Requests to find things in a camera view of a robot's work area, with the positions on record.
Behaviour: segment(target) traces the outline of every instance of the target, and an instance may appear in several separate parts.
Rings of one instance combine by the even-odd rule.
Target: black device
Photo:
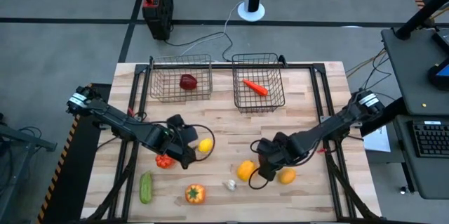
[[[90,87],[78,87],[67,102],[70,114],[93,115],[102,123],[111,126],[112,133],[122,140],[137,140],[157,154],[167,154],[187,169],[196,161],[195,151],[187,144],[198,138],[193,126],[188,126],[180,115],[167,120],[167,127],[151,122],[142,122],[108,105]]]
[[[290,136],[278,132],[273,140],[258,140],[259,175],[273,181],[276,171],[284,166],[296,166],[315,151],[321,140],[341,140],[349,135],[350,126],[357,121],[375,119],[384,105],[371,91],[360,90],[353,94],[346,107],[336,115],[308,131]]]
[[[408,126],[418,157],[449,158],[449,121],[410,121]]]
[[[441,29],[432,35],[432,39],[449,55],[449,30]]]
[[[170,38],[173,0],[143,0],[142,15],[154,39]]]
[[[427,72],[431,84],[442,91],[449,91],[449,59],[441,64],[435,64]]]

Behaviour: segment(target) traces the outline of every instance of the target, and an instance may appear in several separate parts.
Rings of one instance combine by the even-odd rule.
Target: wire basket
[[[193,76],[196,88],[190,91],[180,87],[184,74]],[[151,70],[150,96],[163,103],[207,100],[212,93],[210,55],[182,55],[155,58]]]
[[[240,113],[273,112],[285,105],[283,94],[281,63],[277,54],[254,53],[232,56],[232,76],[234,80],[234,102]],[[268,90],[266,96],[257,94],[243,80]]]

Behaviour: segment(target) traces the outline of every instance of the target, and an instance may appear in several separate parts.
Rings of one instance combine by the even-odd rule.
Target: bell pepper
[[[175,163],[175,160],[173,160],[167,154],[157,155],[157,157],[156,157],[156,165],[160,168],[168,169],[172,165],[174,165],[174,163]]]
[[[190,204],[201,204],[206,199],[206,189],[202,185],[189,185],[185,190],[185,199]]]

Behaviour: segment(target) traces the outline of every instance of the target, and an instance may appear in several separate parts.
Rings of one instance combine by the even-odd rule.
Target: black floor stripe
[[[120,56],[118,63],[125,62],[126,57],[128,56],[129,46],[131,44],[131,39],[133,38],[134,33],[134,22],[137,20],[139,16],[140,5],[142,4],[142,0],[135,0],[133,13],[131,14],[131,23],[128,25],[128,29],[126,30],[125,39],[123,40],[123,44],[120,50]]]
[[[126,57],[128,56],[129,46],[131,44],[131,39],[133,38],[135,24],[129,24],[128,29],[126,30],[125,39],[123,40],[123,44],[121,45],[120,56],[118,63],[122,63],[126,61]]]
[[[225,25],[226,20],[172,20],[174,25]],[[144,20],[137,20],[136,25],[145,25]],[[278,21],[230,20],[228,26],[268,26],[268,27],[401,27],[400,22],[340,22],[340,21]]]
[[[131,20],[88,18],[0,18],[0,23],[127,25],[131,23]]]

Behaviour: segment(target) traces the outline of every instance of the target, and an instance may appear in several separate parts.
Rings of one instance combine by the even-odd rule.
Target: white base
[[[246,21],[255,22],[263,18],[265,15],[265,8],[262,4],[259,4],[259,10],[255,11],[254,13],[250,13],[245,9],[245,2],[243,2],[242,4],[240,4],[237,12],[239,13],[240,18],[243,18]]]

